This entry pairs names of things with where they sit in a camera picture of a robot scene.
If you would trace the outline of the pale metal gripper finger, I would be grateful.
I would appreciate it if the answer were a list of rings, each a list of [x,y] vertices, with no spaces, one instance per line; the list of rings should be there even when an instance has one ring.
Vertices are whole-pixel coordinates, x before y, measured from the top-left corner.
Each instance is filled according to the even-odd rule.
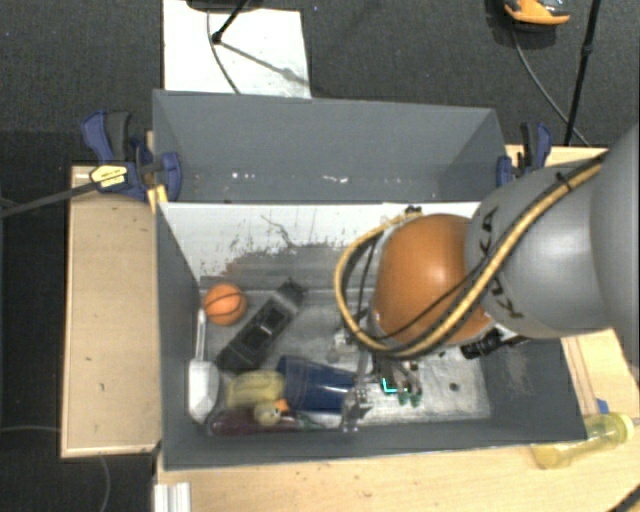
[[[341,408],[341,431],[355,432],[359,421],[359,401],[353,394],[347,394]]]
[[[354,392],[354,416],[357,419],[363,419],[368,412],[374,407],[373,402],[369,399],[368,389],[366,386],[355,386]]]

